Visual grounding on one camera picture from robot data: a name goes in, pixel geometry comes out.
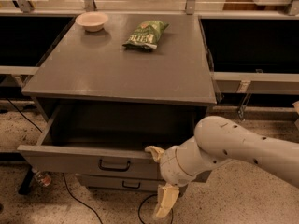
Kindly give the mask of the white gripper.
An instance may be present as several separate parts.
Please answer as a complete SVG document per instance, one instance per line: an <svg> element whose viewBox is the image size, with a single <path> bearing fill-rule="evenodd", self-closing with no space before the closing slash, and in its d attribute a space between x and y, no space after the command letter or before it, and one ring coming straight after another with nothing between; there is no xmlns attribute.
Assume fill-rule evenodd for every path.
<svg viewBox="0 0 299 224"><path fill-rule="evenodd" d="M172 146L166 151L160 147L147 146L145 151L150 153L155 162L160 163L160 173L165 185L159 185L157 191L157 204L153 217L165 218L179 196L179 187L188 185L195 179L195 175L187 174L180 166L177 158L178 146Z"/></svg>

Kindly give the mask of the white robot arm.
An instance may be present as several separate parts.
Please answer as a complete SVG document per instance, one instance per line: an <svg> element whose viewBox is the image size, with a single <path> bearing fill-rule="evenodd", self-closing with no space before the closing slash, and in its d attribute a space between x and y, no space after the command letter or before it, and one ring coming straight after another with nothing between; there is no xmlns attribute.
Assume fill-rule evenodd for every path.
<svg viewBox="0 0 299 224"><path fill-rule="evenodd" d="M219 116L201 119L194 135L168 149L148 146L145 150L159 164L165 181L158 187L153 217L166 217L175 205L179 189L200 174L230 160L245 161L299 187L299 144L253 133Z"/></svg>

